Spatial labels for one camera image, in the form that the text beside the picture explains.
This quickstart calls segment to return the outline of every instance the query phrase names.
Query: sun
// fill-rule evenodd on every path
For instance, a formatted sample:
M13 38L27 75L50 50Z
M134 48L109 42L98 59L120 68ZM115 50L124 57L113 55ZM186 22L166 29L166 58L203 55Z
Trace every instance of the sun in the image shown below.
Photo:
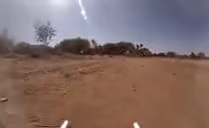
M65 5L67 2L67 0L49 0L50 4L55 5L55 6L63 6Z

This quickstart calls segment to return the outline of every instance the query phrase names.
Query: dirt ground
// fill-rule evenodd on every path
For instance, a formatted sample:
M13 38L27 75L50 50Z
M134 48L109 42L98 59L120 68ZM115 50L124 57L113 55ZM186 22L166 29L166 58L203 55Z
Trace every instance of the dirt ground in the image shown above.
M209 60L0 57L6 128L209 128Z

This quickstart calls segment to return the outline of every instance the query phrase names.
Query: blue sky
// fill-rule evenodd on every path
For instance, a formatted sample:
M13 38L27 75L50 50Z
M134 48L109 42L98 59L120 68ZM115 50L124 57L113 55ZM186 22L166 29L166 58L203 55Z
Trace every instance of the blue sky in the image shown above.
M0 32L18 41L35 42L33 24L47 20L57 41L81 36L209 54L209 0L0 0Z

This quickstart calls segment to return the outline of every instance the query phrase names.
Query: vegetation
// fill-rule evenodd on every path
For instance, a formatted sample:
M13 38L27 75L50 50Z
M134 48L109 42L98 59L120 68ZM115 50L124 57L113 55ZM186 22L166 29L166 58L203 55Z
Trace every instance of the vegetation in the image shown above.
M56 36L56 30L52 27L49 21L47 24L36 24L34 28L36 41L45 46L48 46L53 37Z
M17 53L28 54L33 58L38 58L43 54L56 54L73 53L80 55L126 55L137 57L177 57L177 58L193 58L203 59L206 58L204 52L195 54L191 52L190 55L179 55L176 52L160 52L153 54L143 44L134 44L133 42L120 41L117 43L105 43L99 44L97 41L72 38L64 39L54 47L49 47L50 42L56 35L56 30L51 26L50 22L47 24L37 24L34 26L36 41L41 43L40 45L32 45L26 42L20 42L14 45L14 41L7 37L7 30L0 35L0 54Z

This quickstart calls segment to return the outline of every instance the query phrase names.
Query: white object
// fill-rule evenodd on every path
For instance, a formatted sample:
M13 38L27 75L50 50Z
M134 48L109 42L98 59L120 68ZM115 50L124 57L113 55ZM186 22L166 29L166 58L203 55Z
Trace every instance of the white object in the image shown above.
M6 98L6 97L3 97L0 99L0 102L6 102L6 101L8 101L8 98Z
M134 128L141 128L137 122L134 122Z
M68 128L69 126L69 121L68 120L65 120L64 123L61 125L60 128Z

